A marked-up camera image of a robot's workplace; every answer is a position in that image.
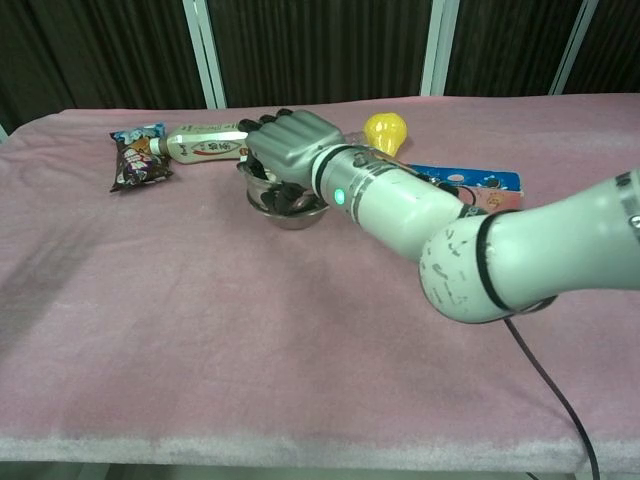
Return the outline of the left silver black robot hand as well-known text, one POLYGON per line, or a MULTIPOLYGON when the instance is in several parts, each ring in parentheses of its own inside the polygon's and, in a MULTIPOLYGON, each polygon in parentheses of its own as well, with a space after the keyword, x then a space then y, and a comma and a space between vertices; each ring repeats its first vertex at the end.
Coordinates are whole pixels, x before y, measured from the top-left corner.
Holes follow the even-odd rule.
POLYGON ((298 207, 296 202, 312 188, 314 157, 345 143, 338 127, 301 109, 243 119, 238 129, 247 134, 248 171, 259 180, 275 177, 275 184, 260 195, 261 202, 270 212, 287 216, 308 208, 307 203, 298 207))

